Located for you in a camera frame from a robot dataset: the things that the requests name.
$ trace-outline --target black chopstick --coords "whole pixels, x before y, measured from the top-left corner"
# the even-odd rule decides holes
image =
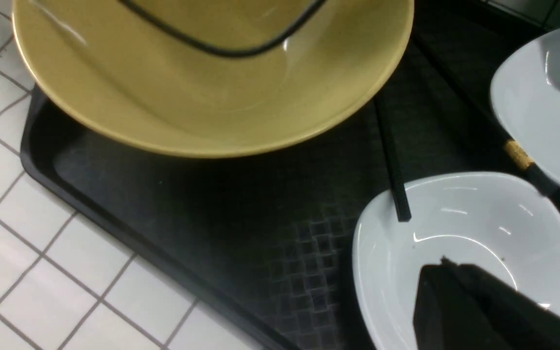
[[[375,104],[375,113],[377,116],[377,125],[380,128],[380,137],[382,139],[382,147],[384,149],[384,157],[386,158],[386,169],[388,172],[388,181],[390,183],[390,190],[393,194],[393,201],[395,201],[395,209],[397,219],[399,222],[408,222],[412,218],[412,213],[409,210],[409,202],[407,201],[407,194],[405,193],[405,183],[403,182],[403,175],[401,173],[401,166],[399,158],[397,157],[395,148],[395,139],[393,131],[390,126],[390,121],[382,108],[380,96],[375,95],[373,102]]]
[[[535,188],[545,196],[550,196],[558,187],[554,182],[549,179],[543,171],[535,164],[522,147],[509,135],[509,133],[496,122],[492,113],[484,109],[482,104],[476,100],[471,94],[468,93],[464,84],[455,76],[455,73],[438,57],[438,55],[426,44],[425,40],[412,31],[411,42],[418,48],[418,50],[427,58],[429,64],[444,78],[445,82],[451,87],[455,94],[468,106],[472,111],[479,114],[486,122],[485,126],[489,128],[501,144],[504,151],[509,155],[511,160],[515,162],[518,169],[526,175],[528,181],[535,186]]]

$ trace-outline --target white ceramic bowl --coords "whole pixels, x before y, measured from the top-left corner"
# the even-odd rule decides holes
[[[500,124],[560,185],[560,29],[511,55],[496,71],[490,95]]]
[[[443,256],[473,263],[560,315],[560,214],[527,182],[500,173],[440,175],[406,185],[412,219],[391,193],[366,207],[353,239],[360,311],[379,350],[415,350],[420,269]]]

